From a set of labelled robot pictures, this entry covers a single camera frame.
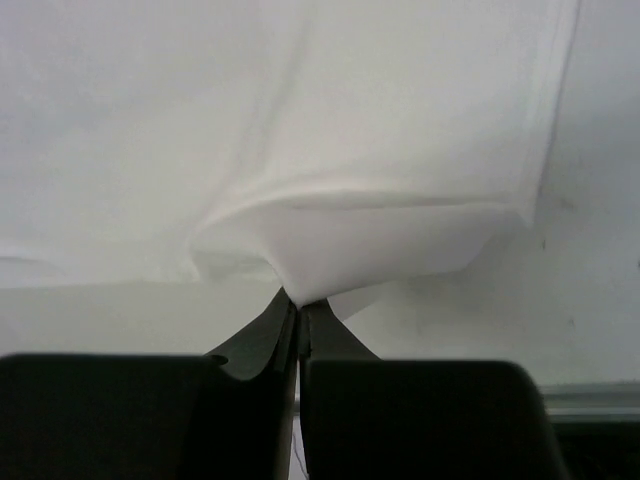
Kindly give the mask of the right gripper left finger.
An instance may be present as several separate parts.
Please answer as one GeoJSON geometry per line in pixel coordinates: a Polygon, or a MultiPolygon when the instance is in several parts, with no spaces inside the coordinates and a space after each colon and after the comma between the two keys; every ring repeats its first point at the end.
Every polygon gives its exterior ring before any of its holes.
{"type": "Polygon", "coordinates": [[[14,354],[1,361],[5,479],[284,479],[295,306],[203,355],[14,354]]]}

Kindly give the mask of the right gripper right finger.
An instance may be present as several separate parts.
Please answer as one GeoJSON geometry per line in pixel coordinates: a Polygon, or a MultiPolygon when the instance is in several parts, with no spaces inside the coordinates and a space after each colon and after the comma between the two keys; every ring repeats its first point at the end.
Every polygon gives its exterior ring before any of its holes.
{"type": "Polygon", "coordinates": [[[300,318],[300,422],[313,479],[565,479],[519,365],[383,360],[327,302],[300,318]]]}

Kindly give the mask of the white Coca-Cola print t-shirt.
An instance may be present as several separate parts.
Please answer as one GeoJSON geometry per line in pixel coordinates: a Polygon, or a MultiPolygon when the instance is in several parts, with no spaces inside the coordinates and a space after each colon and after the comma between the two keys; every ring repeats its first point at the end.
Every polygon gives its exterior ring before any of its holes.
{"type": "Polygon", "coordinates": [[[298,305],[533,220],[574,1],[5,1],[1,284],[298,305]]]}

